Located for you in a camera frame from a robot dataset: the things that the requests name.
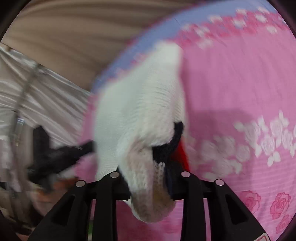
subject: pink fabric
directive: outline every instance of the pink fabric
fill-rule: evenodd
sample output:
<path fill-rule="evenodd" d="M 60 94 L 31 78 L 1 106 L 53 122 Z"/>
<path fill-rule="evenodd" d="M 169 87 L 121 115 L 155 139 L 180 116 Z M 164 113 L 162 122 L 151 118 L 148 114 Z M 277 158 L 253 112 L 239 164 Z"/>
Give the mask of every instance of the pink fabric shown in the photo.
<path fill-rule="evenodd" d="M 296 211 L 294 36 L 279 14 L 240 12 L 188 24 L 171 41 L 184 49 L 191 172 L 224 179 L 276 240 Z M 92 103 L 94 98 L 84 139 L 92 137 Z M 94 165 L 92 158 L 82 160 L 78 175 L 93 179 Z M 120 241 L 180 239 L 181 201 L 156 224 L 142 223 L 124 203 L 117 205 Z"/>

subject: pink rose print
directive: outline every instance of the pink rose print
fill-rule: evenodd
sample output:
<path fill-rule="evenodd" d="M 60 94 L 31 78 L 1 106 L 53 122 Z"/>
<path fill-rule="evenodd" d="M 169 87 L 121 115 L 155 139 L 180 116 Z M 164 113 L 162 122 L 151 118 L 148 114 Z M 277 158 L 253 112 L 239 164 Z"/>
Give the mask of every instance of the pink rose print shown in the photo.
<path fill-rule="evenodd" d="M 282 213 L 285 213 L 289 207 L 291 197 L 289 194 L 279 193 L 270 207 L 272 219 L 277 219 Z"/>
<path fill-rule="evenodd" d="M 291 217 L 289 215 L 286 215 L 283 217 L 281 222 L 276 227 L 276 233 L 279 234 L 285 230 L 285 228 L 288 226 L 288 224 L 291 221 Z"/>
<path fill-rule="evenodd" d="M 260 207 L 261 197 L 256 192 L 243 191 L 239 198 L 247 206 L 251 213 L 255 213 Z"/>

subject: shiny gray fabric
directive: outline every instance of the shiny gray fabric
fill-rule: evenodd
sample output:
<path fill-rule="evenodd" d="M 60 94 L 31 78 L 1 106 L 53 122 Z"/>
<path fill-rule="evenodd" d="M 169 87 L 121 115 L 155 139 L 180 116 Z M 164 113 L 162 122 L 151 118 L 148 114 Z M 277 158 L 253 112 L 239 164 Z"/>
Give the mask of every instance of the shiny gray fabric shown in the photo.
<path fill-rule="evenodd" d="M 14 116 L 13 109 L 30 76 L 33 78 L 32 83 L 20 107 L 20 117 L 25 120 L 25 124 L 17 149 L 19 168 L 15 170 L 8 135 Z M 10 169 L 13 189 L 20 196 L 31 196 L 32 186 L 26 179 L 25 170 L 33 159 L 33 128 L 42 125 L 51 136 L 53 147 L 74 145 L 80 134 L 88 96 L 86 90 L 23 54 L 0 48 L 0 181 L 9 180 L 7 169 Z M 71 169 L 61 173 L 62 177 L 73 175 Z M 28 200 L 25 197 L 22 200 L 20 205 L 27 206 Z M 8 209 L 9 214 L 12 214 L 7 191 L 1 188 L 0 207 Z"/>

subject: red and white sticker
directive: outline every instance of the red and white sticker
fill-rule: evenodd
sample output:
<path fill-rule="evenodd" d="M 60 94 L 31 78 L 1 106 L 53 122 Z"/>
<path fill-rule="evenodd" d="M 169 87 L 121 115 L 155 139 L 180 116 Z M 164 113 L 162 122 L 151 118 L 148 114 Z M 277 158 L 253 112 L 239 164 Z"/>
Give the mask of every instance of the red and white sticker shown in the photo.
<path fill-rule="evenodd" d="M 267 233 L 262 234 L 259 238 L 257 238 L 255 241 L 270 241 Z"/>

